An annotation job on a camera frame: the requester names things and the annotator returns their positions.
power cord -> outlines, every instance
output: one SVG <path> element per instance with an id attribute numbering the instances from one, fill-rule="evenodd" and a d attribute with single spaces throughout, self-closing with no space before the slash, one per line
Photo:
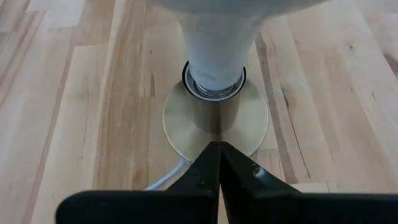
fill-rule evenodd
<path id="1" fill-rule="evenodd" d="M 180 169 L 184 166 L 184 164 L 187 164 L 187 161 L 185 159 L 180 159 L 180 162 L 174 167 L 173 170 L 171 170 L 168 174 L 166 174 L 164 177 L 162 177 L 160 180 L 158 180 L 156 183 L 152 184 L 151 186 L 147 187 L 145 190 L 155 190 L 161 185 L 163 185 L 166 181 L 168 181 L 170 178 L 172 178 L 176 173 L 180 171 Z"/>

round metal base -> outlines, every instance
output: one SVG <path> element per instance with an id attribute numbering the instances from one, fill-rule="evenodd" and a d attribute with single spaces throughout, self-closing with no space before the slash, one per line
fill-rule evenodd
<path id="1" fill-rule="evenodd" d="M 167 139 L 188 162 L 193 162 L 210 141 L 220 140 L 196 126 L 191 105 L 183 82 L 179 82 L 169 93 L 163 109 L 163 128 Z M 232 128 L 221 133 L 221 141 L 230 143 L 250 157 L 262 144 L 268 124 L 267 104 L 253 83 L 246 80 L 235 122 Z"/>

wood grain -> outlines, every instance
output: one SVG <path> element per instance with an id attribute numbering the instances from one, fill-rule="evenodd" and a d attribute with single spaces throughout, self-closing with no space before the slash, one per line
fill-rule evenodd
<path id="1" fill-rule="evenodd" d="M 396 0 L 265 21 L 246 66 L 271 112 L 261 166 L 304 192 L 398 192 L 396 24 Z M 174 15 L 145 0 L 0 0 L 0 223 L 173 169 L 162 109 L 185 62 Z"/>

black plastic jaw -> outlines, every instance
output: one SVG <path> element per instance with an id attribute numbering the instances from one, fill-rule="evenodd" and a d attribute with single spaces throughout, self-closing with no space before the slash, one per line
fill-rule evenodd
<path id="1" fill-rule="evenodd" d="M 58 207 L 57 223 L 398 223 L 398 195 L 303 194 L 226 142 L 211 142 L 165 191 L 88 191 Z"/>

hardwood floor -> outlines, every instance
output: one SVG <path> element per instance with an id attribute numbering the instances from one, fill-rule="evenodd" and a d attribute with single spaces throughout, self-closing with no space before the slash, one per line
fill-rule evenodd
<path id="1" fill-rule="evenodd" d="M 303 191 L 398 192 L 397 24 L 396 0 L 264 23 L 247 65 L 271 112 L 260 165 Z M 144 0 L 0 0 L 0 223 L 53 223 L 70 194 L 173 169 L 162 108 L 185 62 L 173 14 Z"/>

